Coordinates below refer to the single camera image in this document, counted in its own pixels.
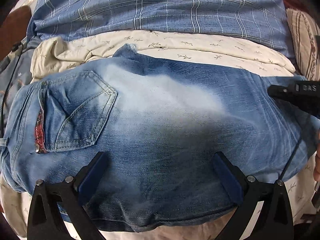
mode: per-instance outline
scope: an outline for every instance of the jeans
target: jeans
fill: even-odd
[[[125,45],[22,87],[1,145],[1,173],[17,191],[74,176],[98,151],[109,161],[84,208],[105,231],[204,223],[234,204],[210,159],[222,151],[245,175],[273,183],[303,129],[284,180],[316,150],[319,120],[267,94],[295,77],[152,58]]]

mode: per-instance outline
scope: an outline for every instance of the jeans pocket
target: jeans pocket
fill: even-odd
[[[35,126],[38,152],[62,152],[95,144],[117,92],[93,71],[44,81]]]

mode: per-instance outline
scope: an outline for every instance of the brown striped fabric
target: brown striped fabric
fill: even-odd
[[[287,9],[287,19],[301,73],[308,80],[320,81],[320,61],[315,39],[315,35],[320,34],[318,25],[309,14],[295,9]]]

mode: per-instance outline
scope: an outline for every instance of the metal rivet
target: metal rivet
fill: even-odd
[[[40,152],[40,145],[38,145],[37,143],[35,144],[36,147],[36,153]]]
[[[37,179],[37,181],[36,181],[36,185],[37,186],[40,186],[42,183],[43,183],[42,179]]]
[[[277,180],[277,183],[278,183],[279,186],[283,186],[284,185],[284,182],[282,180],[280,180],[280,179]]]
[[[249,176],[247,177],[247,180],[250,181],[250,182],[255,182],[255,181],[256,181],[256,178],[255,178],[254,176],[252,176],[252,175],[249,175]]]
[[[70,183],[70,182],[73,181],[73,177],[72,177],[72,176],[68,176],[68,177],[65,178],[64,181],[65,181],[66,183]]]

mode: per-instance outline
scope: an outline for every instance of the black string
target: black string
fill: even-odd
[[[302,133],[304,132],[304,131],[303,131],[303,128],[306,127],[307,121],[308,121],[308,119],[310,118],[310,116],[311,116],[311,114],[309,114],[308,117],[306,118],[305,124],[304,124],[304,126],[302,127],[301,134],[300,134],[300,137],[299,137],[299,139],[298,139],[298,141],[297,141],[297,143],[296,143],[296,146],[294,147],[294,149],[293,149],[293,151],[292,151],[292,153],[291,153],[291,156],[290,156],[289,160],[287,161],[286,165],[284,166],[284,168],[283,168],[283,170],[282,170],[282,172],[281,172],[281,175],[279,176],[279,179],[280,179],[280,180],[283,179],[285,172],[287,171],[289,165],[291,164],[294,156],[295,156],[296,153],[297,153],[297,150],[298,150],[298,148],[299,148],[299,145],[300,145],[300,143],[301,143],[301,141],[302,141]]]
[[[20,54],[19,54],[19,58],[17,60],[17,63],[12,71],[12,74],[11,74],[11,78],[10,78],[10,81],[7,85],[7,88],[5,89],[5,92],[4,92],[4,95],[3,95],[3,98],[2,98],[2,105],[1,105],[1,127],[0,127],[0,138],[2,138],[4,136],[4,118],[3,118],[3,108],[4,108],[4,102],[5,102],[5,99],[7,97],[7,94],[9,92],[9,88],[10,88],[10,84],[11,84],[11,81],[12,81],[12,78],[13,78],[13,75],[14,75],[14,72],[16,71],[16,68],[18,66],[18,63],[19,63],[19,60],[21,58],[21,55],[22,55],[22,51],[23,51],[23,48],[21,48],[21,51],[20,51]]]

